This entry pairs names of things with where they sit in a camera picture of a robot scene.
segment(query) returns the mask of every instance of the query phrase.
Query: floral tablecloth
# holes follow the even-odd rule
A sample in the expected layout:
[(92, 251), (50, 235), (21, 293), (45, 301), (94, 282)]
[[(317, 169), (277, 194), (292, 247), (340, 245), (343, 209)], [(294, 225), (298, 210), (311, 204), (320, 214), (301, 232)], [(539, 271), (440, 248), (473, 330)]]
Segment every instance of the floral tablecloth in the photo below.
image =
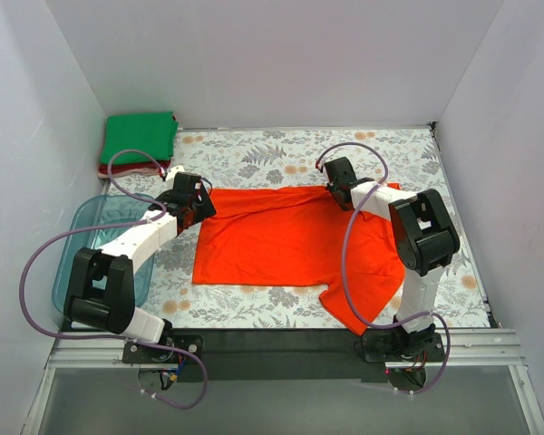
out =
[[(422, 130), (214, 130), (180, 131), (172, 164), (208, 178), (216, 188), (257, 189), (325, 184), (314, 170), (315, 159), (330, 145), (360, 141), (375, 147), (389, 164), (389, 181), (406, 190), (437, 189), (458, 233), (447, 181), (430, 132)], [(357, 147), (335, 154), (348, 156), (358, 177), (378, 179), (379, 161)], [(157, 197), (165, 185), (159, 177), (130, 175), (119, 179), (129, 191)], [(111, 186), (110, 194), (119, 194)], [(199, 226), (184, 232), (155, 256), (147, 303), (143, 308), (176, 327), (209, 328), (338, 328), (343, 327), (319, 303), (324, 286), (255, 287), (193, 285), (191, 272)], [(480, 283), (464, 243), (447, 268), (436, 310), (452, 327), (488, 327)], [(376, 319), (391, 322), (401, 303), (401, 289)]]

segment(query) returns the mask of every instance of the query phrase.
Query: white wall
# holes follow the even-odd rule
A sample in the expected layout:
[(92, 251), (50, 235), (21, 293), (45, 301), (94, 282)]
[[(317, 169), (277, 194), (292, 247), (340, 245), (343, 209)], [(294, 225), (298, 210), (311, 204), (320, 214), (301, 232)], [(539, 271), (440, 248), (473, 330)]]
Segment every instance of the white wall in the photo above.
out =
[[(95, 163), (101, 106), (43, 0), (0, 0), (0, 434), (20, 433), (52, 341), (32, 330), (17, 300), (26, 259), (68, 229), (101, 188)], [(51, 292), (59, 245), (28, 287), (32, 313), (54, 329)]]
[(47, 0), (107, 114), (185, 127), (439, 120), (502, 0)]
[(504, 2), (439, 141), (491, 306), (520, 336), (544, 413), (544, 1)]

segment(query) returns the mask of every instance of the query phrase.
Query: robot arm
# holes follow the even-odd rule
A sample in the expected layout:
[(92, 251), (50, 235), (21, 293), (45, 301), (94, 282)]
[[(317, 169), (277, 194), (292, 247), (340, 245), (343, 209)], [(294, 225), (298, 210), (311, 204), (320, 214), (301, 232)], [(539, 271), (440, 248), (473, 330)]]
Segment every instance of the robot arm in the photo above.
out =
[[(163, 244), (216, 214), (201, 176), (175, 167), (166, 182), (172, 188), (156, 198), (166, 207), (165, 216), (151, 221), (161, 212), (152, 204), (142, 219), (147, 224), (130, 228), (99, 249), (84, 247), (76, 253), (64, 301), (66, 318), (147, 343), (161, 343), (171, 325), (135, 306), (134, 274)], [(104, 290), (93, 285), (104, 277)]]
[[(357, 179), (345, 157), (326, 162), (323, 169), (328, 178), (326, 188), (344, 210), (358, 208), (369, 190), (378, 185), (373, 179)], [(460, 239), (439, 192), (428, 189), (415, 193), (379, 186), (362, 211), (391, 221), (397, 254), (405, 265), (403, 298), (394, 320), (433, 311), (444, 268), (460, 249)], [(397, 342), (403, 344), (403, 354), (423, 347), (434, 331), (430, 315), (400, 328)]]

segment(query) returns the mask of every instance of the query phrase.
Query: folded clothing stack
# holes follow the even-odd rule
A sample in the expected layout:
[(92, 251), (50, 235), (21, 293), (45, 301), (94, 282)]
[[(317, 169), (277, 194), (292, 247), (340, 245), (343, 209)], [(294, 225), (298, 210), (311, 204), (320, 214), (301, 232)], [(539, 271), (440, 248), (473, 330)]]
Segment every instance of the folded clothing stack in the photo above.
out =
[[(177, 129), (178, 123), (171, 111), (110, 116), (107, 118), (98, 177), (108, 178), (109, 160), (117, 152), (128, 149), (145, 151), (167, 168), (173, 156)], [(153, 175), (157, 174), (157, 169), (141, 154), (127, 153), (115, 159), (112, 175), (122, 177), (129, 174)]]

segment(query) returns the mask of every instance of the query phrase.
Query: red folded cloth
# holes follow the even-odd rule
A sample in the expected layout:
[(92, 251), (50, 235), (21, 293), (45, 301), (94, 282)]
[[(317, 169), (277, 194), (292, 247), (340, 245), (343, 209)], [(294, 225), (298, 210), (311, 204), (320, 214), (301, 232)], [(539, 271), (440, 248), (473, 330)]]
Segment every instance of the red folded cloth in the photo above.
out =
[[(171, 160), (158, 160), (158, 163), (164, 169), (167, 169), (171, 164)], [(157, 167), (150, 161), (143, 163), (131, 163), (128, 165), (112, 165), (112, 175), (114, 177), (125, 177), (126, 175), (130, 174), (157, 175), (158, 173)], [(100, 179), (109, 178), (107, 165), (99, 165), (97, 177)]]
[[(345, 298), (340, 258), (352, 211), (343, 211), (324, 187), (214, 189), (218, 214), (199, 232), (194, 284), (319, 285), (325, 309), (356, 334), (366, 326)], [(373, 321), (404, 277), (391, 223), (362, 213), (347, 253), (355, 307)]]

